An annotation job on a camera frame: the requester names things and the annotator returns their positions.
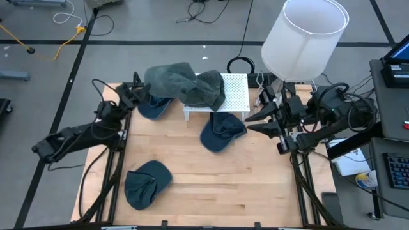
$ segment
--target white lamp shade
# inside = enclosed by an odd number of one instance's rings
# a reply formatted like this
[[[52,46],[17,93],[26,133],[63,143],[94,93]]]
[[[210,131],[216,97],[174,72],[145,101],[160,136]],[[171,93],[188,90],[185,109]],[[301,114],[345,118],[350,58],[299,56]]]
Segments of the white lamp shade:
[[[287,0],[263,47],[265,66],[286,82],[304,82],[325,69],[350,17],[334,0]]]

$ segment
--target white pegboard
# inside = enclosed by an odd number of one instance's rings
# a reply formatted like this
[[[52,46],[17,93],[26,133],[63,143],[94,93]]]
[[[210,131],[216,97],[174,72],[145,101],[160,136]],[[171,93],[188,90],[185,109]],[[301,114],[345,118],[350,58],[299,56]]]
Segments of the white pegboard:
[[[247,74],[222,73],[226,99],[217,112],[250,112],[249,85]],[[209,107],[193,108],[185,105],[185,115],[189,112],[213,112]]]

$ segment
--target wooden tabletop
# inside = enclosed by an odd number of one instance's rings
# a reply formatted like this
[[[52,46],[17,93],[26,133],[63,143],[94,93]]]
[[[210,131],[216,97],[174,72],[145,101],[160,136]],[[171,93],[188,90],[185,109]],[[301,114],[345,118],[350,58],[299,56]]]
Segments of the wooden tabletop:
[[[296,89],[306,103],[311,87],[298,85]],[[249,91],[252,105],[256,90]],[[110,89],[105,88],[103,94],[105,100],[118,101]],[[137,109],[133,111],[114,224],[159,226],[162,220],[167,220],[170,226],[251,227],[260,222],[263,227],[302,227],[293,166],[289,154],[278,154],[279,139],[248,130],[224,152],[214,154],[199,140],[208,120],[208,113],[192,112],[189,121],[185,121],[183,104],[177,100],[158,121],[143,118]],[[103,148],[89,149],[85,169]],[[316,151],[327,154],[323,144]],[[173,181],[151,206],[138,211],[125,198],[125,176],[127,171],[134,171],[149,160],[166,165]],[[335,192],[328,161],[313,154],[309,160],[318,198],[321,199],[322,192]],[[88,173],[83,212],[101,191],[106,161],[107,153]],[[107,219],[110,200],[108,195],[103,220]],[[310,208],[308,217],[313,223]],[[78,218],[77,198],[72,220]]]

